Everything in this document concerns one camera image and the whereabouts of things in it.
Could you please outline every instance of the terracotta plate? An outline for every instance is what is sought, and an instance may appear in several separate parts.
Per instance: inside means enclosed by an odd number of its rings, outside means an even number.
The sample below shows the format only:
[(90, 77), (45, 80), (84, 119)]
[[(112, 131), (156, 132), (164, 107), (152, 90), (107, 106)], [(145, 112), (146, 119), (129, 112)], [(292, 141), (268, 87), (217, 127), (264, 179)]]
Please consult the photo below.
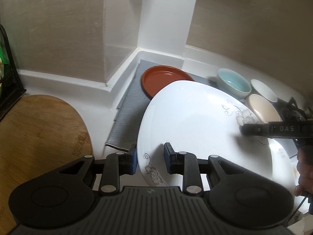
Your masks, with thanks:
[(168, 84), (178, 80), (194, 81), (186, 72), (167, 65), (149, 68), (141, 77), (141, 86), (150, 97), (154, 97)]

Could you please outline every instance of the beige bowl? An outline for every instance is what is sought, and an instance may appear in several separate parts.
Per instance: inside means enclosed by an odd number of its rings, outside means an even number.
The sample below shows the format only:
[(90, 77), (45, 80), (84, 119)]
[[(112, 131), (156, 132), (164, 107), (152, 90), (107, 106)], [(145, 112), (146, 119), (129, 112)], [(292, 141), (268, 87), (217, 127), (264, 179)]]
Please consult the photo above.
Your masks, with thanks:
[(260, 122), (267, 124), (268, 122), (282, 121), (274, 106), (264, 97), (252, 94), (248, 96), (246, 102)]

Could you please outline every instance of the white bowl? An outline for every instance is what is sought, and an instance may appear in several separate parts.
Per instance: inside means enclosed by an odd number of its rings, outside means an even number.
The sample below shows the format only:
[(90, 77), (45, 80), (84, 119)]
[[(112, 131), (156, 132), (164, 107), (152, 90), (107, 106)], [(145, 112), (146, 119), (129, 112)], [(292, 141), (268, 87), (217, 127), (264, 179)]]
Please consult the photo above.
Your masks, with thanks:
[(268, 122), (279, 122), (281, 117), (277, 113), (274, 106), (264, 97), (256, 94), (250, 95), (246, 99), (246, 104), (258, 119), (267, 124)]
[(251, 80), (253, 88), (264, 98), (271, 102), (277, 102), (277, 96), (267, 85), (259, 80)]
[(236, 99), (244, 99), (252, 91), (250, 83), (243, 76), (229, 69), (219, 69), (217, 86)]

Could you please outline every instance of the human hand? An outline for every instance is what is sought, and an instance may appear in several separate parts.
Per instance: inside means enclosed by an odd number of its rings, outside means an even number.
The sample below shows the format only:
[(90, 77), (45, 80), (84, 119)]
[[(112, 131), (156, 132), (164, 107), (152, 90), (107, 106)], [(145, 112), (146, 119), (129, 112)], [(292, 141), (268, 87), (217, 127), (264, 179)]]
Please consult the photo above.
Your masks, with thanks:
[(297, 170), (300, 173), (299, 185), (295, 188), (295, 196), (305, 191), (313, 194), (313, 146), (303, 146), (299, 149)]

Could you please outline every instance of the wooden cutting board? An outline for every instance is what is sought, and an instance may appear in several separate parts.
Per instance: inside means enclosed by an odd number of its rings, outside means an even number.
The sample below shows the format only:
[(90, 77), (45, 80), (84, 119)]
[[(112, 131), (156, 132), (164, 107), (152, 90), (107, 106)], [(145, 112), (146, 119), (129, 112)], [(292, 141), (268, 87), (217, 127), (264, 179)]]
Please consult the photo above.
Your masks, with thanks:
[(92, 154), (77, 111), (53, 96), (21, 98), (0, 122), (0, 234), (15, 222), (8, 207), (18, 185)]

